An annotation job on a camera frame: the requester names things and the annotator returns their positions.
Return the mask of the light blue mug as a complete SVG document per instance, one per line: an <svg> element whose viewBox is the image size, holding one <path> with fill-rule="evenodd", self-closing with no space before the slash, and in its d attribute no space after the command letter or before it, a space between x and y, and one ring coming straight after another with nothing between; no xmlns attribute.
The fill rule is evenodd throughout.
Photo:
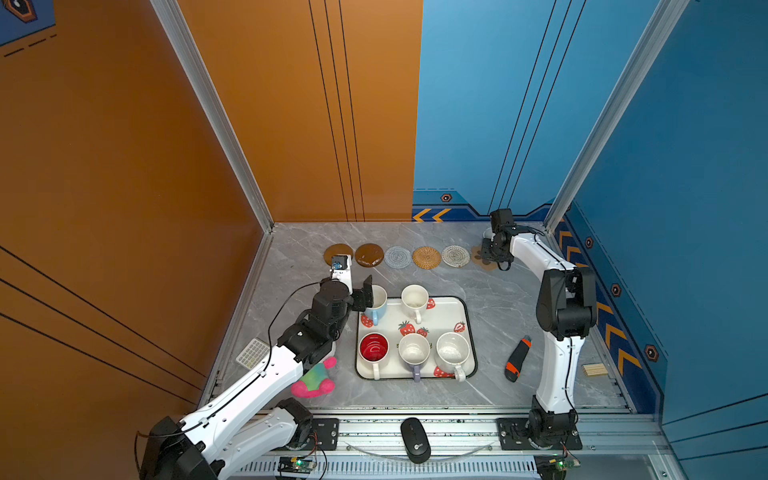
<svg viewBox="0 0 768 480"><path fill-rule="evenodd" d="M372 286L373 304L367 308L362 316L361 322L364 326L371 328L378 326L386 314L388 296L386 290L379 286Z"/></svg>

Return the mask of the brown paw print coaster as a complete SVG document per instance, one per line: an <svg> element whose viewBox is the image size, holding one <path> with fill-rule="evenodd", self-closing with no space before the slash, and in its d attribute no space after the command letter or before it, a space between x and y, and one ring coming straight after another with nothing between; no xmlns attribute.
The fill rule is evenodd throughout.
<svg viewBox="0 0 768 480"><path fill-rule="evenodd" d="M481 255L482 250L480 246L474 246L471 249L471 260L474 264L478 265L485 271L494 271L498 269L498 265L494 261L484 259Z"/></svg>

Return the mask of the glossy brown round coaster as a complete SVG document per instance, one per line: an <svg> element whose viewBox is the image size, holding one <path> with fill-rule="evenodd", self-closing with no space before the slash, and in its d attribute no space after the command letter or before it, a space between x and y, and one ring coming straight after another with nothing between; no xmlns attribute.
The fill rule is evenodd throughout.
<svg viewBox="0 0 768 480"><path fill-rule="evenodd" d="M384 261L385 252L378 244L366 243L356 249L354 258L360 266L373 268Z"/></svg>

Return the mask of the grey woven round coaster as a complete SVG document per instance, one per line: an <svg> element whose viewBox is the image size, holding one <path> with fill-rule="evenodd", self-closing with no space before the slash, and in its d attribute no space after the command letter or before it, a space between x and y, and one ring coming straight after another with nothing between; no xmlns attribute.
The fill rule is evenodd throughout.
<svg viewBox="0 0 768 480"><path fill-rule="evenodd" d="M392 246L384 256L384 262L392 269L405 269L412 264L412 253L401 246Z"/></svg>

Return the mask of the white woven round coaster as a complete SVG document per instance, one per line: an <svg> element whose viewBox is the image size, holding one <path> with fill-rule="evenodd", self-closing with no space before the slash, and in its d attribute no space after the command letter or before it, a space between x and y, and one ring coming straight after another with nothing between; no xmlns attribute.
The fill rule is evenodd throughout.
<svg viewBox="0 0 768 480"><path fill-rule="evenodd" d="M441 252L442 261L451 268L462 268L471 261L470 252L459 245L450 245Z"/></svg>

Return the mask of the matte brown round coaster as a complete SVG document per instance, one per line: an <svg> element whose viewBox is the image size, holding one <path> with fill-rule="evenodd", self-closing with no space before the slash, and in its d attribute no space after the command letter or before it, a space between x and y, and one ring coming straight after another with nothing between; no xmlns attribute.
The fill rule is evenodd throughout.
<svg viewBox="0 0 768 480"><path fill-rule="evenodd" d="M353 256L354 249L344 243L333 244L325 250L323 254L323 259L327 265L331 266L333 264L333 257L340 256L340 255Z"/></svg>

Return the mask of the tan rattan round coaster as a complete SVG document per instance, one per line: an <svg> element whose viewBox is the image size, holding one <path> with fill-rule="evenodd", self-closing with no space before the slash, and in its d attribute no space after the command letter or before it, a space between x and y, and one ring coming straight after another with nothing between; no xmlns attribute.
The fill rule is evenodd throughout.
<svg viewBox="0 0 768 480"><path fill-rule="evenodd" d="M441 264L442 256L437 249L423 246L413 251L412 261L420 269L432 270Z"/></svg>

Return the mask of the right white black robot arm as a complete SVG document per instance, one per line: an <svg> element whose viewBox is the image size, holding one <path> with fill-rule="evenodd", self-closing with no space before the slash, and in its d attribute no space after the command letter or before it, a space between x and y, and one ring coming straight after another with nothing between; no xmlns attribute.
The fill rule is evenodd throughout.
<svg viewBox="0 0 768 480"><path fill-rule="evenodd" d="M518 224L510 209L493 211L490 221L491 235L482 240L481 257L502 271L518 260L540 280L535 314L544 332L541 380L525 426L513 434L534 448L566 447L578 435L574 403L578 359L597 323L595 273L565 260L536 228Z"/></svg>

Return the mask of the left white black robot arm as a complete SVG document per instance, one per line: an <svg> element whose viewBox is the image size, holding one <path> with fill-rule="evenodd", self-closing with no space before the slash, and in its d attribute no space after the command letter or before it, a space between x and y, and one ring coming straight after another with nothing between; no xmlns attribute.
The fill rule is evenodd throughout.
<svg viewBox="0 0 768 480"><path fill-rule="evenodd" d="M330 277L252 369L218 397L179 421L165 417L135 450L141 479L228 479L249 462L309 435L312 415L298 400L280 401L254 417L283 390L329 357L350 313L373 304L373 281L359 288Z"/></svg>

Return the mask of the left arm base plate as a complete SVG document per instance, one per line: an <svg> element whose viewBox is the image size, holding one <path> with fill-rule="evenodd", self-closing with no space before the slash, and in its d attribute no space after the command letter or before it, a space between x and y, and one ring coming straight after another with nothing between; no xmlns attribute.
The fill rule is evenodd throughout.
<svg viewBox="0 0 768 480"><path fill-rule="evenodd" d="M314 418L308 436L300 446L301 450L312 450L315 444L325 452L335 451L339 440L340 420L338 418Z"/></svg>

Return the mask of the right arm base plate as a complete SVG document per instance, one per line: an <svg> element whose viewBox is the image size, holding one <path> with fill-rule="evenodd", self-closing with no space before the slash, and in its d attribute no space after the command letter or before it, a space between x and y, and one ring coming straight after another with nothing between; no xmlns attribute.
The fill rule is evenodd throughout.
<svg viewBox="0 0 768 480"><path fill-rule="evenodd" d="M580 451L584 447L577 430L537 430L522 417L498 418L496 427L501 449L505 451Z"/></svg>

